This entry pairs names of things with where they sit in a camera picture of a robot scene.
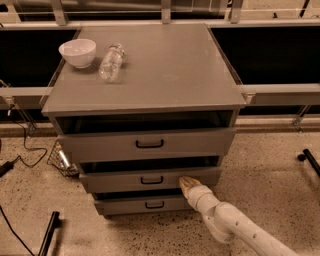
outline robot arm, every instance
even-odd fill
[[[202,214],[212,236],[221,243],[241,238],[260,256],[298,256],[264,231],[233,205],[220,202],[205,185],[190,177],[180,178],[180,187],[188,203]]]

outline white bowl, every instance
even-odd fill
[[[89,39],[75,39],[60,45],[62,57],[76,68],[89,67],[96,55],[96,43]]]

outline drawer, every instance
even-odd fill
[[[121,194],[121,198],[95,200],[94,205],[100,215],[107,216],[191,209],[191,206],[189,206],[187,200],[183,197],[180,189],[116,194]]]
[[[65,154],[73,163],[226,155],[233,128],[60,135]]]
[[[183,175],[206,185],[216,185],[220,174],[219,167],[181,168],[81,174],[80,180],[87,193],[107,193],[180,188],[179,177]]]
[[[52,119],[60,134],[90,134],[230,127],[234,111],[62,116]]]

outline speckled floor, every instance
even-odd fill
[[[55,139],[34,137],[27,145],[50,151]],[[300,255],[320,255],[320,178],[307,161],[297,161],[304,148],[319,161],[320,133],[240,131],[213,190]],[[41,152],[27,152],[21,136],[2,135],[0,161],[18,154],[32,163]],[[59,211],[62,225],[48,255],[255,255],[240,239],[216,242],[194,211],[99,216],[81,183],[46,160],[33,169],[18,162],[0,178],[1,205],[34,253],[52,211]],[[2,217],[0,234],[0,255],[27,255]]]

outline gray cabinet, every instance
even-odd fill
[[[215,185],[244,100],[205,25],[86,27],[87,69],[62,68],[43,114],[80,171],[99,214],[189,209],[188,175]],[[105,84],[98,68],[120,42],[126,63]]]

